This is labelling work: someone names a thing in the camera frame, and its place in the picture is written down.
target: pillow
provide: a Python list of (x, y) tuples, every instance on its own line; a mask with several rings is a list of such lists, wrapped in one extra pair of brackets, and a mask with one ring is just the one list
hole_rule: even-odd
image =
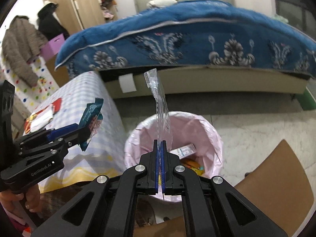
[(151, 0), (150, 2), (147, 3), (147, 8), (164, 8), (170, 5), (173, 5), (177, 3), (178, 0)]

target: checkered tablecloth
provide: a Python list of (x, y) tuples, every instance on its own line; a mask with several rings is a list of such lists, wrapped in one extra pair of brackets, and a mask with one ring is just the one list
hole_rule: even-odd
[(40, 111), (60, 97), (60, 111), (46, 126), (47, 129), (79, 123), (87, 103), (94, 102), (95, 98), (104, 99), (101, 109), (103, 122), (85, 152), (78, 145), (69, 149), (64, 158), (64, 169), (40, 182), (41, 192), (56, 190), (80, 181), (90, 181), (100, 174), (108, 177), (121, 174), (126, 169), (126, 134), (118, 110), (99, 74), (86, 72), (79, 75), (41, 103), (35, 111)]

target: blue blanket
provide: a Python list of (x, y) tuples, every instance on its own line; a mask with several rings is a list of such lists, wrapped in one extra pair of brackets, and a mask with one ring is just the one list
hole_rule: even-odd
[(146, 10), (70, 36), (56, 59), (70, 77), (140, 66), (218, 65), (316, 76), (316, 42), (263, 14), (217, 0)]

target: jacket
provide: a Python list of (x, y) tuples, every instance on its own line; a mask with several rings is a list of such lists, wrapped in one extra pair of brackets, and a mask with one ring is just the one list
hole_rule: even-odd
[(57, 6), (55, 3), (48, 3), (37, 14), (39, 18), (39, 31), (46, 36), (48, 40), (52, 40), (60, 34), (63, 34), (65, 39), (69, 37), (68, 31), (60, 25), (53, 15)]
[(5, 32), (3, 55), (10, 68), (31, 87), (36, 86), (38, 76), (27, 61), (38, 56), (47, 42), (47, 38), (29, 23), (27, 16), (16, 16)]

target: brown coat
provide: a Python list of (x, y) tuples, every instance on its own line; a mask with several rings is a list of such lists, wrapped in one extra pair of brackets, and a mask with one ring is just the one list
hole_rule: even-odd
[(36, 86), (38, 76), (27, 61), (40, 54), (47, 38), (29, 23), (27, 16), (16, 16), (5, 32), (2, 50), (11, 69), (29, 86)]

